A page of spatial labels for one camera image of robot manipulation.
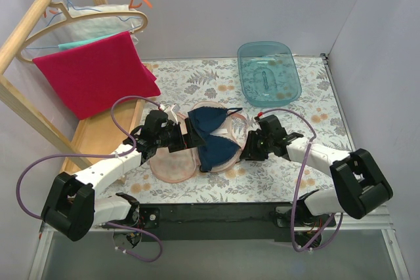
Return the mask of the navy blue lace bra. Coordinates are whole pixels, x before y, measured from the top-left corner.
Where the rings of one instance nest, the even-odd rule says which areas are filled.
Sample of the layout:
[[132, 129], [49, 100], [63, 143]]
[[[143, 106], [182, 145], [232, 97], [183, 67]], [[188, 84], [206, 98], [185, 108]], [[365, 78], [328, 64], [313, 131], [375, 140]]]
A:
[[188, 118], [206, 142], [206, 145], [198, 147], [201, 172], [216, 172], [217, 167], [231, 162], [242, 150], [231, 139], [231, 128], [226, 125], [241, 110], [242, 108], [202, 106], [188, 112]]

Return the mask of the peach floral mesh laundry bag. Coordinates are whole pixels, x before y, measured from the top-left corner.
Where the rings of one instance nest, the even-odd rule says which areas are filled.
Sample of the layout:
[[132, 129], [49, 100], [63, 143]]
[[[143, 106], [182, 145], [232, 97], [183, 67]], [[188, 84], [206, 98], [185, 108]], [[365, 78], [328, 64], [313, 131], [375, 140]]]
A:
[[[202, 106], [226, 108], [216, 102], [199, 102], [192, 108], [192, 110]], [[241, 119], [243, 121], [245, 120], [244, 116], [242, 116], [240, 113], [237, 113], [232, 116], [232, 122], [226, 123], [226, 125], [231, 128], [231, 139], [235, 140], [241, 146], [241, 151], [235, 156], [235, 158], [233, 158], [233, 160], [231, 160], [231, 162], [228, 162], [221, 167], [217, 167], [216, 172], [227, 170], [233, 167], [233, 165], [239, 161], [243, 146], [234, 137], [232, 124], [235, 118]], [[168, 148], [160, 148], [157, 150], [156, 155], [149, 160], [148, 164], [153, 174], [158, 179], [169, 183], [182, 182], [193, 177], [195, 173], [200, 171], [198, 148], [186, 149], [173, 153], [171, 153]]]

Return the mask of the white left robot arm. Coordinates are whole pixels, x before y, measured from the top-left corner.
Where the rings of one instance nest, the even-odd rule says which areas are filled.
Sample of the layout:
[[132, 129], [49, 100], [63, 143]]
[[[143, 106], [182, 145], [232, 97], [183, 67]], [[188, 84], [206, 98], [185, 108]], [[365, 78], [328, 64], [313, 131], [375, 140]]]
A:
[[126, 193], [98, 199], [108, 186], [125, 173], [143, 165], [160, 148], [177, 152], [205, 145], [205, 140], [186, 118], [152, 110], [144, 124], [132, 130], [114, 156], [102, 159], [74, 174], [62, 172], [52, 183], [41, 212], [46, 224], [72, 241], [80, 240], [92, 226], [108, 222], [127, 228], [140, 221], [140, 204]]

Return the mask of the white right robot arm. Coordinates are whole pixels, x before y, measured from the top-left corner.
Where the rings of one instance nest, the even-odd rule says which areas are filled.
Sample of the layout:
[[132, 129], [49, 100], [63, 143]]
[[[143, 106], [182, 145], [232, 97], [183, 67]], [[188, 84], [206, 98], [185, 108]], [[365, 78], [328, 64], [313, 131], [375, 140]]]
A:
[[287, 133], [275, 115], [258, 115], [256, 121], [259, 128], [248, 133], [242, 160], [264, 161], [273, 153], [333, 180], [332, 189], [315, 190], [298, 198], [297, 218], [301, 224], [311, 226], [321, 215], [340, 212], [361, 219], [392, 199], [393, 190], [369, 151], [343, 151], [315, 144], [297, 132]]

